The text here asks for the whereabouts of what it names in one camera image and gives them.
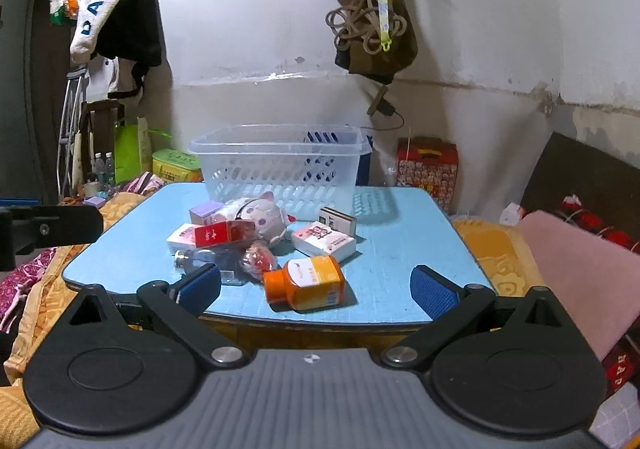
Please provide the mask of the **purple small box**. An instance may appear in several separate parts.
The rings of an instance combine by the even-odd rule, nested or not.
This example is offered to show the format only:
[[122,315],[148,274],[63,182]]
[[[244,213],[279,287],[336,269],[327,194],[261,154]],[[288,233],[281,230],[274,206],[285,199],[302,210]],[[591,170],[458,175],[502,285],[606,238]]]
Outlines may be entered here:
[[195,205],[189,210],[190,221],[198,226],[211,225],[216,213],[223,207],[224,204],[214,200]]

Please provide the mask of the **pink folded blanket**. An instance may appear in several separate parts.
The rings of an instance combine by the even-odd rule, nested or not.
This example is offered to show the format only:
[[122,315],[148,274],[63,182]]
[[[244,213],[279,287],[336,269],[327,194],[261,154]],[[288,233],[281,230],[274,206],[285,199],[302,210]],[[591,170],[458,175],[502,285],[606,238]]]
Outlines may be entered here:
[[639,256],[541,210],[515,230],[544,283],[604,359],[639,316]]

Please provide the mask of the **orange cotton ball bottle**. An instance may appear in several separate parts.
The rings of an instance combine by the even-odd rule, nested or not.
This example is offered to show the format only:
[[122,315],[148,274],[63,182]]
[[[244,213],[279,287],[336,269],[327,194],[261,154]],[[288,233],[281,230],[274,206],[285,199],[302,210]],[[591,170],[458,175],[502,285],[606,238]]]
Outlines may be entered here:
[[340,305],[346,287],[340,265],[329,255],[291,259],[264,273],[262,282],[270,306],[299,313]]

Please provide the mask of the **green yellow box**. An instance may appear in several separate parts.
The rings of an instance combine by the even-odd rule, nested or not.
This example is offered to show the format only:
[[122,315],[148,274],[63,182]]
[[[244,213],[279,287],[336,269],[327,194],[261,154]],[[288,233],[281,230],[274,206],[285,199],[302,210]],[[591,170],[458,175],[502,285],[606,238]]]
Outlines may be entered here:
[[153,174],[167,182],[201,182],[198,157],[175,149],[161,149],[152,154]]

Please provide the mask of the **red patterned gift box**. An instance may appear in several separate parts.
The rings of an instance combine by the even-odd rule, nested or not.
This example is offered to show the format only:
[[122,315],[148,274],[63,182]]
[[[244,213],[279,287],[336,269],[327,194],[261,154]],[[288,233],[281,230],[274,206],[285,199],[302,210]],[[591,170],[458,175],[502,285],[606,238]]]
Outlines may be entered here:
[[398,140],[397,186],[426,191],[445,213],[450,211],[454,199],[458,170],[455,144],[431,137]]

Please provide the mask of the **clear plastic bag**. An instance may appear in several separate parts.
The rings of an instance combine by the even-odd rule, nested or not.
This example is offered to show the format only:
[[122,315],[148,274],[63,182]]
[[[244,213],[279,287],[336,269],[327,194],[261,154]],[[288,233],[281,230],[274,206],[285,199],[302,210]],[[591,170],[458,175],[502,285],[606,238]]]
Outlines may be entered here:
[[181,250],[174,254],[174,266],[179,273],[190,275],[205,265],[215,265],[222,285],[242,287],[250,277],[242,269],[241,258],[242,252],[233,249]]

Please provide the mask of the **clear plastic basket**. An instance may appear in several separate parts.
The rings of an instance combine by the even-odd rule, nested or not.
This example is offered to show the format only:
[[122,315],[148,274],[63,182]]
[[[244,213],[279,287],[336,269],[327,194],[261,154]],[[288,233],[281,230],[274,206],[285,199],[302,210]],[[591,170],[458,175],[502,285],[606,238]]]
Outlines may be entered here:
[[349,214],[360,160],[372,151],[365,131],[349,125],[246,124],[191,141],[209,196],[219,202],[265,192],[299,220],[322,207]]

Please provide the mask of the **black white small box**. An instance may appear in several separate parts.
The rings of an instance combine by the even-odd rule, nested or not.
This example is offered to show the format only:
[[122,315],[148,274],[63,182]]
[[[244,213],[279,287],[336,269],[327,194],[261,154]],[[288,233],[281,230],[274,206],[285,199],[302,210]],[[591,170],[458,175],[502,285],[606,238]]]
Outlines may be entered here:
[[344,235],[349,235],[350,237],[356,237],[357,235],[357,219],[332,207],[321,207],[318,221],[334,231],[344,233]]

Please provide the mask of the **grey cat plush toy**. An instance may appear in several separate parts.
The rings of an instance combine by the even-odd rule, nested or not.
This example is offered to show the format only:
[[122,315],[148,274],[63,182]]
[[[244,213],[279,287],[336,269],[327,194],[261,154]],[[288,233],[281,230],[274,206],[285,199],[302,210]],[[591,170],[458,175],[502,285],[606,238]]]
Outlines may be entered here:
[[236,198],[221,206],[214,214],[213,221],[245,220],[255,225],[258,239],[274,247],[280,243],[288,226],[294,218],[281,208],[271,191],[259,196],[244,196]]

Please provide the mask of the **red white box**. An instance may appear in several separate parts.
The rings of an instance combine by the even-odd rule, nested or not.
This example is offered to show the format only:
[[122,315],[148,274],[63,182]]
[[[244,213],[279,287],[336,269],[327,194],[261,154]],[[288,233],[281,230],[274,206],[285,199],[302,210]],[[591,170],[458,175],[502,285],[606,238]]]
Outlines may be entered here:
[[176,253],[253,241],[256,238],[257,230],[253,221],[230,220],[215,224],[183,224],[169,235],[167,245],[171,253]]

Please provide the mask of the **white black hanging jacket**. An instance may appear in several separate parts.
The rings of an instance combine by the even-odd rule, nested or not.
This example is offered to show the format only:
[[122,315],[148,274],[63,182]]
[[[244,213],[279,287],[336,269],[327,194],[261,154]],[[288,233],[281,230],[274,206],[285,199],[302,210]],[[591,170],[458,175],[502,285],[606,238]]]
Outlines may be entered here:
[[112,61],[106,97],[139,100],[149,70],[163,60],[157,0],[63,0],[63,9],[75,24],[70,60]]

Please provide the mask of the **red round packet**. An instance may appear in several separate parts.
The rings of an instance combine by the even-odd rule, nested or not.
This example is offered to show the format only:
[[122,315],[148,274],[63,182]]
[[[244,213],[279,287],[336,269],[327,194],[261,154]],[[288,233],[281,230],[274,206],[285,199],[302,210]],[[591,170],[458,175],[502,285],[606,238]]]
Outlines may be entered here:
[[264,282],[266,273],[279,268],[278,258],[273,255],[269,247],[260,241],[253,242],[247,247],[241,259],[241,267],[255,281]]

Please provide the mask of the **green shopping bag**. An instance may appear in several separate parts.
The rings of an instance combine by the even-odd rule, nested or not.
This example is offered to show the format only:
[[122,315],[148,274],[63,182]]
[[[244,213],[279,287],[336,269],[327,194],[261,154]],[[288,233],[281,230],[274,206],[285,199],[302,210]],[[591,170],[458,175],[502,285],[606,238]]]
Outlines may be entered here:
[[163,130],[149,128],[145,117],[138,117],[135,124],[118,124],[115,127],[114,162],[117,183],[134,180],[144,172],[152,172],[152,135],[171,138]]

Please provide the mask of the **pink white medicine box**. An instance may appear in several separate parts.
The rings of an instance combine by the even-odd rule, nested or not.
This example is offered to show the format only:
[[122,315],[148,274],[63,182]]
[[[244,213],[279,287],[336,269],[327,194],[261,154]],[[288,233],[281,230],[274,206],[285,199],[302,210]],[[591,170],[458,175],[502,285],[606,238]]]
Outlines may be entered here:
[[306,224],[292,233],[296,250],[307,256],[332,256],[338,263],[346,261],[356,253],[355,238],[335,231],[319,221]]

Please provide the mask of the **grey cabinet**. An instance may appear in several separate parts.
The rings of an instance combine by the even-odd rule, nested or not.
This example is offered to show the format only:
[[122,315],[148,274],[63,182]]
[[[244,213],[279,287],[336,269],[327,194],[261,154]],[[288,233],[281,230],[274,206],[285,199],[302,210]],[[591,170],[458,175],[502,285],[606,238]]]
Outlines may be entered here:
[[30,8],[32,0],[1,0],[1,198],[36,204],[43,184],[28,80]]

